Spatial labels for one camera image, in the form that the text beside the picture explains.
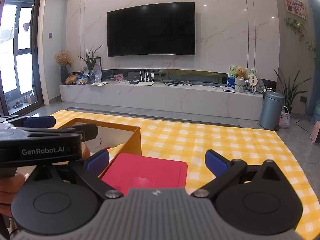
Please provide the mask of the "person left hand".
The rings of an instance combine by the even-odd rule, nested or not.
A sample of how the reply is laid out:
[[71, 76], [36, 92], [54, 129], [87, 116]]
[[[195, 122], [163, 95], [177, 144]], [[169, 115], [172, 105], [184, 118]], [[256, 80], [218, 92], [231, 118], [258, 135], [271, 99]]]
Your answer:
[[0, 179], [0, 212], [11, 217], [11, 203], [25, 183], [25, 176], [17, 172], [13, 177]]

